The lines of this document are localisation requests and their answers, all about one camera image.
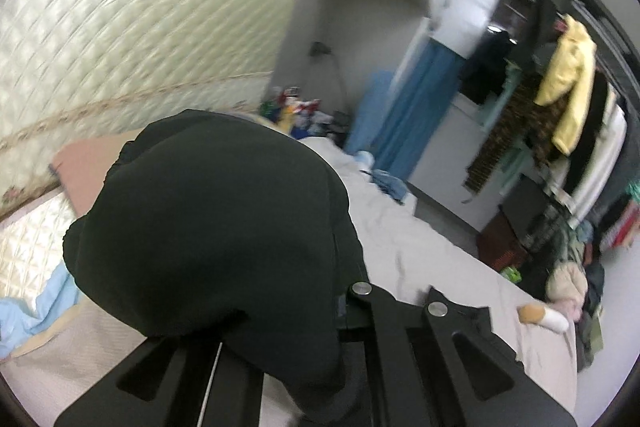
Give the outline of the metal clothes rack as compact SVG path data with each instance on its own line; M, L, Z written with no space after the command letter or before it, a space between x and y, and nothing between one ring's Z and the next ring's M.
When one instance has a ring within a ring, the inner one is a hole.
M600 0L552 0L561 14L582 22L598 46L598 64L614 87L639 110L639 50Z

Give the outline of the blue curtain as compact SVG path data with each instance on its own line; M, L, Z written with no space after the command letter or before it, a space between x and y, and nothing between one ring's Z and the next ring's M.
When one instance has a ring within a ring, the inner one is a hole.
M459 90L464 63L440 42L427 43L372 143L376 169L410 178Z

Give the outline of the black hanging garment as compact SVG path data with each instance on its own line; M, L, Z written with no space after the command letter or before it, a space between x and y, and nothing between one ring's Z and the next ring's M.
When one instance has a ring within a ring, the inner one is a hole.
M461 69L460 92L477 105L484 105L491 95L499 95L512 46L511 36L505 30L484 37Z

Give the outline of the black puffer jacket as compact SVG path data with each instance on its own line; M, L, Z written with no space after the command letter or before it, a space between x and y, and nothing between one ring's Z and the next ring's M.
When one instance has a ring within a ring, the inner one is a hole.
M63 239L77 286L145 336L209 336L280 381L305 426L365 426L338 302L367 280L346 187L312 148L186 110L122 148Z

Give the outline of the red patterned hanging clothes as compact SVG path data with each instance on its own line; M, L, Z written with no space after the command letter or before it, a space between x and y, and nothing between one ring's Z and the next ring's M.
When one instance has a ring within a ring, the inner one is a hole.
M639 233L639 203L629 199L623 212L612 225L603 232L600 249L610 251L617 247L627 247Z

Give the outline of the cream fleece garment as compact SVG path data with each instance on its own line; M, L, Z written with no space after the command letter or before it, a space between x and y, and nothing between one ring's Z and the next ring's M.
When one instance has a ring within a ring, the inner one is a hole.
M546 283L546 297L550 303L572 300L581 308L588 291L588 281L582 267L574 261L555 265Z

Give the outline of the pink pillow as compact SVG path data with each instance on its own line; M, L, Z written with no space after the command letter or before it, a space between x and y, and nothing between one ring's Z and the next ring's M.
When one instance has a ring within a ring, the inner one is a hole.
M98 197L107 170L122 147L141 129L97 136L67 144L53 156L50 168L60 181L77 217L85 215Z

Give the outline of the cream quilted headboard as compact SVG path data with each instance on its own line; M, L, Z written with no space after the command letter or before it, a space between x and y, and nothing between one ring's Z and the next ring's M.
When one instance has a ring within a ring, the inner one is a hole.
M296 0L1 0L1 210L70 142L195 107L255 107Z

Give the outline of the white sweatshirt hanging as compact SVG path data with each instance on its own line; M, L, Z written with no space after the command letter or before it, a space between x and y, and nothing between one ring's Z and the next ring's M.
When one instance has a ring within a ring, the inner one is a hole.
M618 155L622 150L627 131L625 113L615 105L608 122L603 125L594 144L586 169L573 191L567 192L560 182L551 182L551 193L570 214L570 226L576 228L587 216L604 189Z

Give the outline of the brown plaid scarf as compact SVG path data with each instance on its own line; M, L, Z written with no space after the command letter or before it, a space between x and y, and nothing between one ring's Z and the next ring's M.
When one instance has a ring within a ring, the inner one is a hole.
M491 173L498 166L502 156L510 150L518 139L533 154L536 167L544 165L554 150L552 138L567 108L570 92L565 93L547 106L534 103L541 83L541 75L534 72L525 74L515 88L506 107L500 114L488 138L468 168L463 186L471 193L483 190Z

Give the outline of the black storage crate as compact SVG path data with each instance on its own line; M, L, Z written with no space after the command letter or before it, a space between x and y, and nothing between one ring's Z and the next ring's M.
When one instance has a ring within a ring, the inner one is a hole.
M544 191L540 182L524 174L503 199L500 210L529 254L540 253L566 222L566 209Z

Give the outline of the yellow fleece hoodie hanging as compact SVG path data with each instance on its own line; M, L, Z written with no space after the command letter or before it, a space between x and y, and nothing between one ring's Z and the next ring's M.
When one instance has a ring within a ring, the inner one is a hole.
M566 29L558 39L534 103L549 106L568 94L564 113L552 134L552 144L568 156L575 150L589 112L597 45L583 23L568 14L563 22Z

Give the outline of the light blue cloth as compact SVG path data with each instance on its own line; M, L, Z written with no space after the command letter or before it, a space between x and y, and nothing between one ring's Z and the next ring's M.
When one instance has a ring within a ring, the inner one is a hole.
M24 300L1 299L1 358L8 357L29 338L44 332L63 313L79 303L81 292L61 262L52 272L32 308Z

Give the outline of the light grey bed sheet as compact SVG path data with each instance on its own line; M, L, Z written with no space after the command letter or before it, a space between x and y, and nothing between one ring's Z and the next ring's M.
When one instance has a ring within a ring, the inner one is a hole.
M490 311L492 329L516 353L525 373L569 412L577 399L576 340L524 325L516 310L529 295L476 260L431 225L383 194L359 171L354 158L324 138L305 140L346 185L352 222L370 280L405 303L420 303L435 287L449 300ZM51 426L142 341L130 327L90 301L70 308L49 332L39 334L1 363L11 391L39 426Z

